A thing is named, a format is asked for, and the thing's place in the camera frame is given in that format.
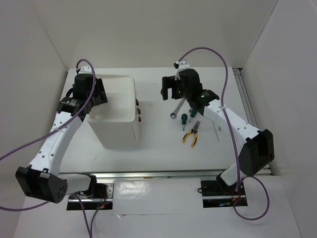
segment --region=wrench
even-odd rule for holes
[[[182,107],[182,105],[184,104],[185,101],[186,101],[185,98],[183,98],[182,101],[180,101],[180,103],[179,103],[178,106],[176,107],[175,111],[173,111],[173,112],[170,114],[170,118],[172,118],[172,119],[177,118],[177,113],[178,113],[178,111],[180,110],[180,108]]]

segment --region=white plastic container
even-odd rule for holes
[[[90,127],[106,149],[137,145],[141,111],[136,103],[134,78],[102,74],[96,77],[103,80],[108,102],[92,108],[87,120]]]

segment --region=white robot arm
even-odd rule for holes
[[[26,168],[19,167],[15,176],[26,196],[59,203],[66,195],[82,191],[87,196],[94,192],[95,176],[78,173],[59,175],[59,168],[66,149],[86,114],[93,106],[106,103],[106,92],[101,79],[96,80],[93,96],[84,110],[70,123],[71,119],[88,99],[92,89],[91,74],[80,73],[75,77],[73,88],[68,91],[57,108],[52,131],[56,131],[43,143],[41,149]]]
[[[261,131],[241,119],[211,90],[203,89],[199,75],[186,61],[176,62],[175,76],[162,78],[161,94],[168,99],[168,89],[172,89],[172,98],[185,98],[190,107],[208,117],[225,131],[229,132],[223,108],[228,115],[236,140],[239,154],[240,179],[253,176],[274,159],[273,135],[269,130]],[[234,163],[217,176],[220,187],[230,187],[237,182],[237,165]]]

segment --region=pliers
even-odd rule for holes
[[[194,141],[192,143],[192,147],[194,147],[194,145],[196,144],[196,141],[197,141],[197,130],[198,130],[198,127],[200,125],[200,120],[198,120],[196,122],[196,124],[194,125],[193,129],[191,129],[186,135],[184,135],[183,137],[183,143],[185,143],[186,141],[186,138],[190,135],[190,134],[194,134]]]

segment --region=white table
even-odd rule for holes
[[[223,67],[197,67],[203,87],[221,95],[225,71]],[[217,131],[218,142],[212,122],[201,115],[198,140],[191,148],[193,136],[185,144],[184,134],[197,119],[182,130],[181,114],[188,113],[186,102],[177,119],[171,119],[179,100],[162,100],[161,78],[175,75],[174,68],[97,68],[96,74],[131,74],[135,79],[137,98],[141,109],[141,143],[138,146],[119,149],[104,149],[87,123],[87,118],[74,135],[61,164],[61,173],[73,172],[136,172],[136,171],[181,171],[221,170],[234,163],[234,152],[228,133]],[[76,72],[68,73],[62,97],[71,88]],[[241,118],[246,114],[240,98],[232,68],[225,94],[225,103]]]

